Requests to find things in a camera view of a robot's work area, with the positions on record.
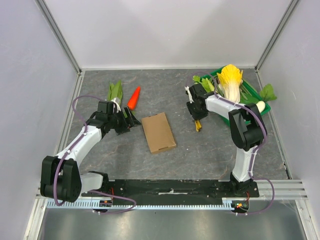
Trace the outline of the yellow utility knife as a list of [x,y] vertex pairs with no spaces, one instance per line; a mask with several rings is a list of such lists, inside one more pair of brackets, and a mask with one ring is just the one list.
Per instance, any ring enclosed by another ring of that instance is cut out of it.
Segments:
[[195,130],[197,132],[200,132],[202,130],[201,122],[199,120],[195,120],[194,123],[195,123]]

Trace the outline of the brown cardboard express box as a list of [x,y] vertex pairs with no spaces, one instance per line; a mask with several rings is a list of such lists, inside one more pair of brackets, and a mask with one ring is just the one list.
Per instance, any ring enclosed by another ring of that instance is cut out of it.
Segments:
[[158,154],[177,146],[169,121],[164,112],[141,119],[149,150]]

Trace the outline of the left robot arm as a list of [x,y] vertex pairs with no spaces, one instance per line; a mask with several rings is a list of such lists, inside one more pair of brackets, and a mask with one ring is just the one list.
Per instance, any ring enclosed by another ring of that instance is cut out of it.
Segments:
[[99,197],[106,196],[110,191],[108,175],[98,171],[81,174],[79,166],[111,130],[121,135],[140,125],[127,106],[120,108],[116,101],[99,101],[97,111],[84,122],[76,138],[55,156],[43,159],[40,194],[53,199],[57,206],[73,203],[81,194],[91,191]]

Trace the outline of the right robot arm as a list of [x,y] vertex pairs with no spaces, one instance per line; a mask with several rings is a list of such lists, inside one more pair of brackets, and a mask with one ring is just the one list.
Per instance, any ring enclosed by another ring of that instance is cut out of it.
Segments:
[[186,106],[194,120],[216,113],[229,121],[230,135],[236,146],[235,165],[230,180],[222,189],[240,197],[254,186],[253,166],[258,149],[267,138],[267,130],[256,104],[235,103],[216,92],[206,92],[201,84],[185,86]]

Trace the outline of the orange carrot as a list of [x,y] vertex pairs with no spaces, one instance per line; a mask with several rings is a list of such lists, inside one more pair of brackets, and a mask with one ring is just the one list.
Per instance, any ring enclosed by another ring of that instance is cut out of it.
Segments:
[[140,91],[141,91],[141,87],[138,86],[135,91],[133,92],[131,98],[129,99],[129,101],[127,102],[127,107],[133,111],[137,104],[138,104],[138,101],[139,101],[139,97],[140,97]]

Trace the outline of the green celery stalk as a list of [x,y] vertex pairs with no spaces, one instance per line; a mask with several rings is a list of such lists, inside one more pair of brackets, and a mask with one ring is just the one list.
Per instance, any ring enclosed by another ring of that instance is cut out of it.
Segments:
[[213,92],[215,90],[214,85],[211,83],[210,79],[208,79],[207,77],[201,78],[198,75],[194,75],[192,79],[195,84],[201,84],[207,93]]

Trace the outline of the green plastic tray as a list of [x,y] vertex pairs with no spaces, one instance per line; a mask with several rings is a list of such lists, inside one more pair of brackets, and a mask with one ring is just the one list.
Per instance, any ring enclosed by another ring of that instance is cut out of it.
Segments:
[[[220,73],[222,68],[219,68],[216,71],[211,72],[210,74],[218,79],[217,73]],[[208,78],[211,83],[213,84],[212,77],[210,75],[204,75],[202,78]],[[259,101],[263,101],[264,98],[260,96],[259,91],[256,91],[252,85],[246,80],[243,79],[243,83],[240,85],[240,103],[241,104],[249,104],[249,103],[258,103]],[[271,107],[268,102],[264,102],[265,107],[264,110],[260,113],[261,116],[266,115],[270,110]],[[223,122],[229,127],[230,123],[229,120],[223,116],[220,116]]]

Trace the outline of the green leafy lettuce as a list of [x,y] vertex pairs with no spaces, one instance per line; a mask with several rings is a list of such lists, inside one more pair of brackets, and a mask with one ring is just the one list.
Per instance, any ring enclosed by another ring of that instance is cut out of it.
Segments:
[[119,80],[117,83],[109,82],[109,89],[107,94],[107,100],[111,101],[116,99],[116,102],[121,105],[123,98],[123,88],[122,88],[122,81]]

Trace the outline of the yellow napa cabbage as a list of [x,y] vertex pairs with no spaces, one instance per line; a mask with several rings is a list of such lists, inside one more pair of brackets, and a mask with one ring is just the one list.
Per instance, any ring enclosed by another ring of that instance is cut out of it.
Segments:
[[217,73],[217,77],[224,90],[224,97],[231,102],[239,103],[243,71],[233,64],[228,64],[222,68],[221,73]]

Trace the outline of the green bok choy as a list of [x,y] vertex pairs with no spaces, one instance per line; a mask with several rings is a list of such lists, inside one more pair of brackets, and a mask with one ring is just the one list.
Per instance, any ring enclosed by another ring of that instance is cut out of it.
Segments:
[[244,105],[248,105],[248,104],[256,104],[258,103],[260,100],[255,98],[254,96],[251,96],[250,94],[246,94],[246,93],[241,93],[240,94],[240,103],[244,104]]

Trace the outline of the white radish with leaves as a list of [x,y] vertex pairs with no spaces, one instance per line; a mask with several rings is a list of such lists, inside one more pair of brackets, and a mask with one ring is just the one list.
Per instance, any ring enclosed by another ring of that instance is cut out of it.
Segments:
[[275,101],[278,98],[275,95],[274,88],[270,83],[263,87],[263,89],[259,92],[259,96],[261,97],[261,100],[256,103],[256,106],[260,113],[265,110],[267,102]]

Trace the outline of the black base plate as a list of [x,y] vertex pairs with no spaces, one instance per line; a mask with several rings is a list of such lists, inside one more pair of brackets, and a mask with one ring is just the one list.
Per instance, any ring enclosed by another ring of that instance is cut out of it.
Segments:
[[133,198],[134,195],[204,195],[214,198],[257,198],[258,184],[253,180],[235,183],[217,179],[115,179],[105,180],[99,192]]

